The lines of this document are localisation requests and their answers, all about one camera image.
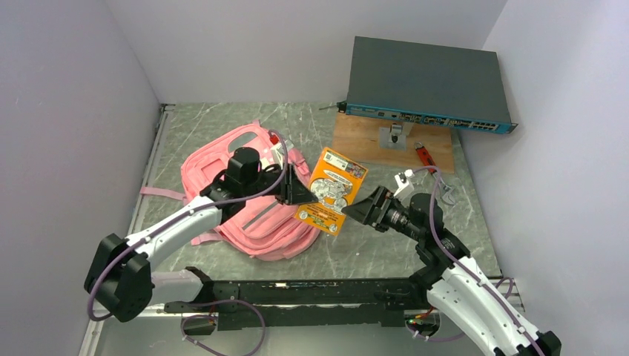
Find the pink student backpack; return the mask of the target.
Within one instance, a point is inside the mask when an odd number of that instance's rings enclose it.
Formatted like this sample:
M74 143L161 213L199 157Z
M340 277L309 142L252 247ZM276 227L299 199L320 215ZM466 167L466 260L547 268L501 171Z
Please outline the pink student backpack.
M311 246L317 230L295 218L299 205L315 202L305 184L311 173L302 153L259 122L223 134L182 164L182 193L147 187L143 195L189 204L208 197L219 204L219 224L191 242L225 240L252 258L292 258Z

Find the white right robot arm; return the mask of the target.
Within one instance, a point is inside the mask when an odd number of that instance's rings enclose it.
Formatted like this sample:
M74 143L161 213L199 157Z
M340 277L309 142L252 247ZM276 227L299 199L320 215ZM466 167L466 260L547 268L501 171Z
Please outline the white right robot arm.
M447 316L484 355L559 355L560 339L542 332L491 283L468 248L443 224L443 211L431 194L414 194L404 205L383 186L343 208L353 220L379 232L394 230L416 242L424 267L409 277L406 294L383 293L387 300L431 305Z

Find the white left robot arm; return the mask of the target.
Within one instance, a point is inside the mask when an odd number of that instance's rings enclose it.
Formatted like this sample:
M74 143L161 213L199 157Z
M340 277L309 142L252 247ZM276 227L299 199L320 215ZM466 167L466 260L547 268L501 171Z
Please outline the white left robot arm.
M249 201L265 196L282 205L317 202L297 177L295 165L284 162L262 168L257 150L238 148L226 169L177 212L125 238L104 237L84 281L88 317L134 319L155 302L155 266L192 238L229 221Z

